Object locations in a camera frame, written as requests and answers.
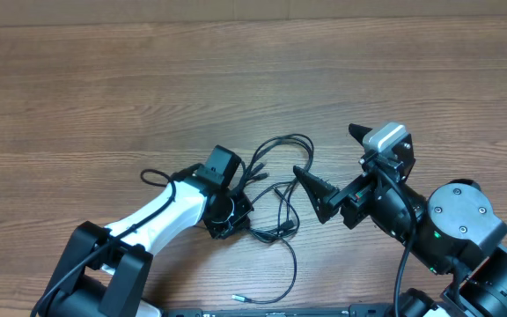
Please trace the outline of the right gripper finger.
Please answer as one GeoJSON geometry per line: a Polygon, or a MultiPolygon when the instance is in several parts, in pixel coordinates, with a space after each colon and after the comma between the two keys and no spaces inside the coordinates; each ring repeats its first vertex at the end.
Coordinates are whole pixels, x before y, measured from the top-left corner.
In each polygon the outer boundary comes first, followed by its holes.
{"type": "Polygon", "coordinates": [[[360,144],[364,143],[364,137],[372,131],[372,128],[351,123],[349,125],[349,134],[360,144]]]}
{"type": "Polygon", "coordinates": [[[325,224],[340,208],[339,189],[299,166],[293,167],[293,173],[305,190],[318,220],[325,224]]]}

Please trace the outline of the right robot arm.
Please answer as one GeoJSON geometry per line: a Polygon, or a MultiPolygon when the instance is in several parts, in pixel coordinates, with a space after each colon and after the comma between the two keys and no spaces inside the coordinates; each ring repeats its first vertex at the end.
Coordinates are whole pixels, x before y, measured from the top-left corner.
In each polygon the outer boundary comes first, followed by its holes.
{"type": "Polygon", "coordinates": [[[293,172],[321,223],[341,214],[353,229],[370,218],[404,246],[392,304],[352,305],[351,316],[507,316],[507,224],[494,212],[480,185],[456,179],[429,197],[407,184],[415,164],[407,127],[387,122],[371,129],[350,124],[363,147],[363,169],[345,188],[309,173],[293,172]],[[415,288],[401,289],[409,256],[435,275],[450,275],[439,300],[415,288]]]}

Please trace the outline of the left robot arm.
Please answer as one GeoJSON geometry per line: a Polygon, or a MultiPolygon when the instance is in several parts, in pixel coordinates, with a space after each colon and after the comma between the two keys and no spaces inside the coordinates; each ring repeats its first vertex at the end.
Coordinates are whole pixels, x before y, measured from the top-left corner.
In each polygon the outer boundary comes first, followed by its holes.
{"type": "Polygon", "coordinates": [[[106,226],[90,221],[70,235],[33,316],[159,316],[143,301],[151,264],[178,234],[203,222],[214,239],[248,226],[252,204],[229,185],[242,159],[218,145],[207,161],[173,173],[162,193],[106,226]]]}

